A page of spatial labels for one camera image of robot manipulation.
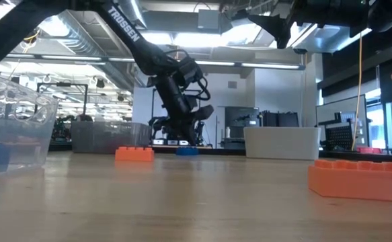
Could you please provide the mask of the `clear plastic bin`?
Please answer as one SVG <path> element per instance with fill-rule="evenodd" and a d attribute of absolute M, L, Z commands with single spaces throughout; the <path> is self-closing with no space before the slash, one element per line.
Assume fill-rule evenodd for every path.
<path fill-rule="evenodd" d="M 45 163 L 57 108 L 55 99 L 0 78 L 0 143 L 10 148 L 0 173 Z"/>

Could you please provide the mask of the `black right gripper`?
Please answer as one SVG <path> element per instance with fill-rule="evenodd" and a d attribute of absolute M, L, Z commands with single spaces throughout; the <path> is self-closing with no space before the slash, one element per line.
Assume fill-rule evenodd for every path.
<path fill-rule="evenodd" d="M 284 49 L 290 40 L 292 22 L 349 27 L 349 37 L 366 29 L 369 11 L 368 0 L 294 0 L 289 19 L 279 15 L 249 15 L 248 19 L 274 37 L 276 47 Z"/>

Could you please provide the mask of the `black cabinet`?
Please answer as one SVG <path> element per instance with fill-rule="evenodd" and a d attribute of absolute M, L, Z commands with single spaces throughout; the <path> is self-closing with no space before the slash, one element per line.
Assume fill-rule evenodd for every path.
<path fill-rule="evenodd" d="M 224 149 L 245 150 L 244 128 L 259 126 L 259 109 L 254 107 L 225 107 Z"/>

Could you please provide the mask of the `black gantry frame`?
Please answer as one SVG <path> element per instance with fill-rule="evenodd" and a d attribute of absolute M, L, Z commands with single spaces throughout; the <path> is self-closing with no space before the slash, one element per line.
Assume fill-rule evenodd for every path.
<path fill-rule="evenodd" d="M 83 93 L 70 93 L 70 92 L 63 92 L 63 94 L 65 95 L 80 95 L 83 94 L 84 96 L 84 100 L 83 100 L 83 106 L 79 107 L 79 106 L 71 106 L 71 104 L 76 104 L 76 103 L 70 103 L 70 102 L 64 102 L 64 103 L 58 103 L 58 106 L 60 108 L 83 108 L 83 112 L 82 114 L 78 115 L 80 121 L 92 121 L 91 118 L 87 118 L 87 114 L 86 114 L 86 110 L 87 110 L 87 100 L 88 100 L 88 85 L 87 84 L 78 84 L 78 83 L 70 83 L 70 82 L 58 82 L 58 83 L 45 83 L 45 82 L 40 82 L 37 83 L 37 88 L 36 88 L 36 92 L 38 93 L 46 93 L 45 91 L 41 92 L 40 88 L 45 85 L 45 86 L 57 86 L 57 87 L 71 87 L 71 86 L 75 86 L 75 87 L 84 87 L 85 91 Z"/>

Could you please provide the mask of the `white translucent plastic bin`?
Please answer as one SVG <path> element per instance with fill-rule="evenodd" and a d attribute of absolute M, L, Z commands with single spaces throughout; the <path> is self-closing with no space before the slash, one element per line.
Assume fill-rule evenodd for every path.
<path fill-rule="evenodd" d="M 314 127 L 245 127 L 246 157 L 315 160 L 321 129 Z"/>

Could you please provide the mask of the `grey ceiling box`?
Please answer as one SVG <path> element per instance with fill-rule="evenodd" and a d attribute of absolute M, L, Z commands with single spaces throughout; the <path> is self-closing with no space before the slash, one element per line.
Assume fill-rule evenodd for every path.
<path fill-rule="evenodd" d="M 217 30 L 220 25 L 220 13 L 217 10 L 198 10 L 198 29 Z"/>

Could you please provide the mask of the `dark grey plastic bin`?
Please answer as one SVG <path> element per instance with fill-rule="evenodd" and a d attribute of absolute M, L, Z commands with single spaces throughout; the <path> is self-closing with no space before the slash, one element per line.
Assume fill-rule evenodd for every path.
<path fill-rule="evenodd" d="M 151 127 L 136 122 L 71 123 L 72 151 L 74 153 L 114 154 L 119 147 L 147 147 Z"/>

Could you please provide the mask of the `orange toy brick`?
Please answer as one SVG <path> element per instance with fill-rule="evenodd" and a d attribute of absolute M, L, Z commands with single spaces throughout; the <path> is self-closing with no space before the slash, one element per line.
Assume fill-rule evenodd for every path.
<path fill-rule="evenodd" d="M 115 152 L 115 161 L 146 161 L 154 160 L 155 152 L 151 147 L 119 147 Z"/>
<path fill-rule="evenodd" d="M 392 202 L 392 162 L 318 159 L 308 166 L 307 182 L 323 197 Z"/>

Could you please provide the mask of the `black pegboard panel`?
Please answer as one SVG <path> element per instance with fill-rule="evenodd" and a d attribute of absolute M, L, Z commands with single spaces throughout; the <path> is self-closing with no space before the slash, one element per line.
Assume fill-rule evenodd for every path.
<path fill-rule="evenodd" d="M 342 122 L 325 126 L 325 148 L 328 151 L 350 151 L 352 143 L 351 123 Z"/>

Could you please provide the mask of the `black equipment rack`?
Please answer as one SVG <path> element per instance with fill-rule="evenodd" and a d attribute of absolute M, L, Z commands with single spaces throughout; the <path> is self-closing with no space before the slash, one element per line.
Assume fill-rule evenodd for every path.
<path fill-rule="evenodd" d="M 299 118 L 296 112 L 269 112 L 260 113 L 262 126 L 267 127 L 299 127 Z"/>

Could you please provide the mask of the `long ceiling light bar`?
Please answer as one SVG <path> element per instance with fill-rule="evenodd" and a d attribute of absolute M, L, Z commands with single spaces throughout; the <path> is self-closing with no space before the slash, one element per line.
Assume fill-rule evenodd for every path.
<path fill-rule="evenodd" d="M 26 60 L 52 60 L 52 61 L 76 61 L 87 63 L 134 63 L 133 58 L 108 57 L 108 56 L 65 56 L 65 55 L 45 55 L 45 54 L 22 54 L 11 53 L 5 58 L 26 59 Z M 279 64 L 279 63 L 243 63 L 227 62 L 217 60 L 196 60 L 199 65 L 219 66 L 219 67 L 241 67 L 255 69 L 283 69 L 283 70 L 304 70 L 305 65 Z"/>

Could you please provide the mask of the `red storage tray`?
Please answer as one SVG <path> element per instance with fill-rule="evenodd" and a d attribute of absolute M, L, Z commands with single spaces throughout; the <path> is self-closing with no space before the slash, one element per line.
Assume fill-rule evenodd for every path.
<path fill-rule="evenodd" d="M 382 149 L 374 148 L 374 147 L 356 147 L 356 151 L 364 154 L 377 154 L 377 155 L 383 153 Z"/>

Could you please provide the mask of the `silver ventilation duct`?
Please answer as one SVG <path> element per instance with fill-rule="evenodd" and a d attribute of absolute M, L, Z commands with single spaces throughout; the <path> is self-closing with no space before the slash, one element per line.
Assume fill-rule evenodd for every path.
<path fill-rule="evenodd" d="M 39 27 L 76 56 L 106 57 L 106 52 L 94 41 L 70 11 L 46 18 Z M 125 73 L 126 67 L 122 70 L 117 69 L 116 65 L 108 61 L 104 65 L 99 65 L 99 63 L 99 61 L 96 62 L 96 68 L 105 73 L 116 87 L 133 90 L 134 80 Z"/>

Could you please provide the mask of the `grey partition screen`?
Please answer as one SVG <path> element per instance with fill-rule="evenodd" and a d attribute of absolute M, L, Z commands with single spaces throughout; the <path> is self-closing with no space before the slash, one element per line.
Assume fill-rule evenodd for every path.
<path fill-rule="evenodd" d="M 356 113 L 358 110 L 358 119 L 366 125 L 366 98 L 364 95 L 360 97 L 349 97 L 341 99 L 339 101 L 330 102 L 316 107 L 316 119 L 317 124 L 320 122 L 330 121 L 334 119 L 334 114 L 337 112 L 341 113 Z"/>

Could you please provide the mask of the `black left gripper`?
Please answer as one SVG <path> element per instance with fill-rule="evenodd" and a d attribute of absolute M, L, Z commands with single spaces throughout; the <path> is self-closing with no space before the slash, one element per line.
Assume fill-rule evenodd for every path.
<path fill-rule="evenodd" d="M 194 106 L 192 102 L 208 101 L 211 98 L 207 90 L 207 80 L 205 77 L 197 81 L 201 92 L 197 95 L 185 95 L 179 88 L 178 84 L 168 76 L 154 77 L 154 86 L 163 102 L 163 107 L 167 110 L 168 117 L 166 122 L 166 139 L 168 145 L 178 145 L 180 143 L 180 134 L 173 125 L 173 122 L 182 122 L 181 133 L 190 146 L 196 145 L 196 132 L 194 130 L 195 121 L 208 119 L 214 112 L 211 105 L 198 108 L 192 111 Z"/>

